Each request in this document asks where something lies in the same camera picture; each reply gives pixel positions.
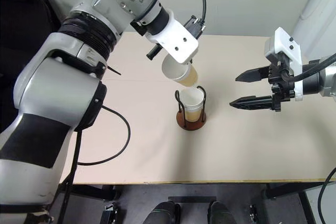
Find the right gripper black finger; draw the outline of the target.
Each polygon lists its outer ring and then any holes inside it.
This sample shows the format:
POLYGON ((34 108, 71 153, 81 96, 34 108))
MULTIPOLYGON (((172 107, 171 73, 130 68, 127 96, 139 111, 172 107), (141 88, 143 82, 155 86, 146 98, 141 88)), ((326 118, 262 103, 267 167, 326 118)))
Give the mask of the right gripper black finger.
POLYGON ((262 79, 268 78, 269 67, 261 67, 255 69, 249 69, 241 73, 235 78, 235 81, 238 82, 257 82, 262 79))
POLYGON ((248 97, 241 97, 230 102, 229 105, 234 108, 242 110, 262 110, 262 109, 274 110, 272 96, 256 97, 254 95, 248 97))

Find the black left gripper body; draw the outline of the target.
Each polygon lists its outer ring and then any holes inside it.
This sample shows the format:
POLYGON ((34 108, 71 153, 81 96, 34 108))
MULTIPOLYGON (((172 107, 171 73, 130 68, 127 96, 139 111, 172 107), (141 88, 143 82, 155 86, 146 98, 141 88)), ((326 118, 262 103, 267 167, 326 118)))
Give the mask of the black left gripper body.
POLYGON ((149 60, 153 60, 153 58, 162 50, 162 46, 160 44, 155 44, 155 46, 146 54, 149 60))

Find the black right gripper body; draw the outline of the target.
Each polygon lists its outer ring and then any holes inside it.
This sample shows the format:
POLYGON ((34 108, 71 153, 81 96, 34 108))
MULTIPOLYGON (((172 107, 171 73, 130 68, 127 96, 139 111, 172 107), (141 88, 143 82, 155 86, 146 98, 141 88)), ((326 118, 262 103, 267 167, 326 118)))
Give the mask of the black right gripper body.
POLYGON ((271 85, 272 96, 268 98, 268 108, 276 112, 281 111, 282 102, 290 101, 295 97, 294 83, 284 80, 283 75, 292 77, 285 61, 278 60, 275 64, 270 64, 268 82, 271 85))

